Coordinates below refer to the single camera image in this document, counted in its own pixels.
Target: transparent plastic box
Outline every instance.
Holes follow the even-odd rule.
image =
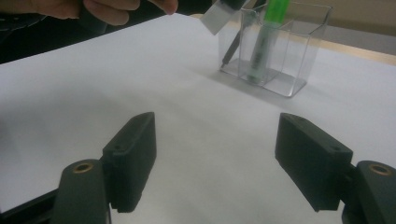
[[[332,8],[290,2],[283,23],[271,24],[266,7],[242,9],[219,32],[219,67],[292,97],[308,81]]]

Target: finger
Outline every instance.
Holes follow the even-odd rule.
[[[149,0],[158,8],[162,9],[166,14],[172,15],[177,10],[177,0]]]
[[[37,1],[31,1],[33,8],[35,9],[33,12],[51,16],[57,19],[77,19],[78,13],[80,11],[80,2],[79,0],[69,0],[58,6],[57,4],[48,3],[47,5],[38,3]]]
[[[93,0],[98,4],[114,7],[120,10],[137,10],[140,7],[140,0]]]
[[[129,14],[125,10],[115,9],[92,0],[84,0],[83,3],[94,17],[110,25],[123,25],[129,20]]]

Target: pen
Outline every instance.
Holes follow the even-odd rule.
[[[267,65],[268,50],[272,43],[271,35],[274,30],[282,25],[285,18],[289,0],[270,0],[263,19],[263,26],[260,29],[250,60],[250,69],[247,73],[247,80],[253,83],[260,83]]]
[[[265,4],[265,2],[266,2],[266,0],[257,0],[256,3],[254,4],[253,8],[262,6]],[[233,57],[233,55],[235,54],[236,50],[239,47],[239,41],[241,39],[241,34],[243,33],[243,30],[247,25],[248,24],[242,24],[241,29],[238,31],[238,34],[236,34],[235,38],[233,39],[233,43],[228,48],[227,52],[224,55],[224,58],[222,59],[221,68],[223,68],[226,64],[228,64],[230,62],[231,58]]]

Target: green marker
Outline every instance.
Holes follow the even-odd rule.
[[[257,37],[247,73],[247,80],[253,83],[258,84],[262,81],[268,60],[268,50],[273,43],[271,35],[282,25],[288,5],[289,0],[270,0],[268,3],[264,23]]]

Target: hand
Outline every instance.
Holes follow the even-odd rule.
[[[177,10],[177,0],[149,0],[171,15]],[[85,8],[101,21],[123,25],[129,20],[129,10],[136,10],[140,0],[82,0]],[[81,0],[0,0],[0,12],[39,13],[58,19],[77,19]]]
[[[177,0],[149,1],[168,15],[177,10]],[[83,0],[83,4],[99,20],[111,25],[123,25],[129,20],[128,10],[136,10],[140,0]]]

